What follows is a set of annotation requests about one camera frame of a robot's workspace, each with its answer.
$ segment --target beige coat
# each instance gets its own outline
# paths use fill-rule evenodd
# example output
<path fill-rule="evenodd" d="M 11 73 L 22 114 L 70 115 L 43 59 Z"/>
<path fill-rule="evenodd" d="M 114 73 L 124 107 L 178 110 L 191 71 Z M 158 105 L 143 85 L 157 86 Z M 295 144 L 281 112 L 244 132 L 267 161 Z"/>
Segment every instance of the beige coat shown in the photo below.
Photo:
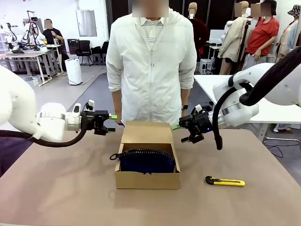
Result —
<path fill-rule="evenodd" d="M 293 40 L 296 35 L 297 25 L 298 20 L 289 25 L 281 35 L 281 38 L 277 44 L 277 46 L 280 45 L 277 57 L 284 58 L 289 53 L 290 49 L 293 47 Z"/>
<path fill-rule="evenodd" d="M 226 33 L 224 42 L 220 49 L 218 55 L 219 58 L 230 58 L 233 62 L 237 62 L 240 44 L 242 41 L 242 36 L 245 31 L 245 22 L 244 19 L 247 17 L 247 14 L 242 15 L 242 17 L 237 18 L 233 21 L 232 26 Z"/>

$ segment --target purple fabric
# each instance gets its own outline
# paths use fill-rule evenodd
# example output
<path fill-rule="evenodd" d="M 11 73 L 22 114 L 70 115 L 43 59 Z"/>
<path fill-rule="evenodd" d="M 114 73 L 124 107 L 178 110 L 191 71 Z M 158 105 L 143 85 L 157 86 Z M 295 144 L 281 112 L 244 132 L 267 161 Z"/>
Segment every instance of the purple fabric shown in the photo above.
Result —
<path fill-rule="evenodd" d="M 32 145 L 22 138 L 0 137 L 0 177 Z"/>

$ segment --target open cardboard box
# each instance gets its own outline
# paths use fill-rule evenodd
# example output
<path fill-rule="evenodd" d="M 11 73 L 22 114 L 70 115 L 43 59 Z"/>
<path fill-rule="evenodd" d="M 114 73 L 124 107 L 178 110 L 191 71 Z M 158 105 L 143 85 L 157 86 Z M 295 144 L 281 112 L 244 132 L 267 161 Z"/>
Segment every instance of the open cardboard box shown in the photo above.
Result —
<path fill-rule="evenodd" d="M 120 170 L 116 163 L 115 180 L 118 189 L 179 189 L 180 167 L 174 149 L 173 134 L 168 123 L 127 121 L 119 153 L 133 148 L 158 149 L 169 153 L 175 160 L 173 173 L 143 174 Z"/>

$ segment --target dark blue bag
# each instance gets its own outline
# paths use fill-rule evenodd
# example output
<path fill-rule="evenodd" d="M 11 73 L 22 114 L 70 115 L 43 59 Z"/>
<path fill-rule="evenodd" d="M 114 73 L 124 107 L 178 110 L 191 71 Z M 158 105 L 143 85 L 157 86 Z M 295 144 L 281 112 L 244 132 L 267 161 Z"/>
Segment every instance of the dark blue bag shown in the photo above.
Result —
<path fill-rule="evenodd" d="M 138 173 L 173 173 L 175 161 L 169 153 L 136 148 L 125 151 L 121 154 L 113 154 L 110 160 L 120 160 L 121 171 Z"/>

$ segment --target yellow utility knife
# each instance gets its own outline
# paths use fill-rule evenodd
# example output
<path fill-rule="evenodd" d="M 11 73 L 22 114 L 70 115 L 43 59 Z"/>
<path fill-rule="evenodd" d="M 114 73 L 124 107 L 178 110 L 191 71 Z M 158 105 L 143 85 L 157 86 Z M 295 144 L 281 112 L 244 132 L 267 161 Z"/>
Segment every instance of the yellow utility knife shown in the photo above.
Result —
<path fill-rule="evenodd" d="M 226 180 L 213 178 L 211 176 L 207 176 L 205 180 L 210 185 L 245 186 L 245 182 L 243 180 Z"/>

